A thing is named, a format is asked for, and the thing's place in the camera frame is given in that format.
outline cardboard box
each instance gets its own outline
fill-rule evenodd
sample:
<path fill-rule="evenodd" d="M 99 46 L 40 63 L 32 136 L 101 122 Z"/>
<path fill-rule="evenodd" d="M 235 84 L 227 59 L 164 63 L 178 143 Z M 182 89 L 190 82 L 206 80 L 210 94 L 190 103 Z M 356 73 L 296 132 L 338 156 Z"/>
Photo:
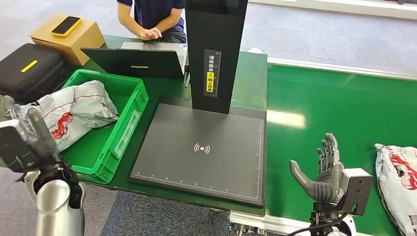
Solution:
<path fill-rule="evenodd" d="M 94 21 L 81 19 L 81 23 L 67 36 L 52 35 L 55 29 L 68 15 L 56 14 L 29 36 L 35 44 L 53 48 L 63 53 L 70 63 L 84 65 L 89 60 L 80 48 L 100 48 L 104 38 Z"/>

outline yellow phone case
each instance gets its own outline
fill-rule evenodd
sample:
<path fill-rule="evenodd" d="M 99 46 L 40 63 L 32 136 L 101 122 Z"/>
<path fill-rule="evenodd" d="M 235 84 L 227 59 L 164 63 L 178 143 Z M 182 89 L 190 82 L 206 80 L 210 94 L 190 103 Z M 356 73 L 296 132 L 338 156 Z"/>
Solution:
<path fill-rule="evenodd" d="M 71 33 L 79 24 L 81 23 L 81 18 L 75 22 L 65 33 L 54 33 L 52 32 L 52 35 L 58 36 L 58 37 L 67 37 L 69 33 Z"/>

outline wireless symbol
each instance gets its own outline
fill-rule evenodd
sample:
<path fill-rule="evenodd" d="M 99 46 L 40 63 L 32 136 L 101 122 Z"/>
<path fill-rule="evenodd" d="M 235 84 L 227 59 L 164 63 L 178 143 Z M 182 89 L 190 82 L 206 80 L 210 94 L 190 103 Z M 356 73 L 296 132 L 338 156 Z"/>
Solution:
<path fill-rule="evenodd" d="M 203 147 L 203 146 L 200 146 L 198 143 L 196 143 L 194 145 L 194 152 L 199 152 L 199 151 L 202 151 L 205 154 L 209 154 L 210 153 L 210 145 L 207 145 L 207 146 Z"/>

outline green plastic crate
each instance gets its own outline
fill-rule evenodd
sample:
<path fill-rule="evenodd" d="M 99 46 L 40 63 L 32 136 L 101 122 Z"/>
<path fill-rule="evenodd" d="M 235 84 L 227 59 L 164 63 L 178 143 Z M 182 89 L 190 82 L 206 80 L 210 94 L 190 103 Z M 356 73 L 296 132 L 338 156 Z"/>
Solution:
<path fill-rule="evenodd" d="M 80 179 L 107 184 L 116 172 L 149 97 L 141 79 L 82 69 L 75 71 L 62 88 L 91 80 L 104 84 L 119 120 L 92 129 L 62 155 Z"/>

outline person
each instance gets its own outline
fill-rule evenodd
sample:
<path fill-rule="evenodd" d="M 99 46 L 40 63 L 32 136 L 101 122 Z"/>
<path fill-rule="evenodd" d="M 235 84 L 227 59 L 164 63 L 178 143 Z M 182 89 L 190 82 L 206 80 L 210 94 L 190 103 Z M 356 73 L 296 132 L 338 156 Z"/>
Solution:
<path fill-rule="evenodd" d="M 135 0 L 134 19 L 130 16 L 133 0 L 117 2 L 119 22 L 141 40 L 187 42 L 181 17 L 184 0 Z"/>

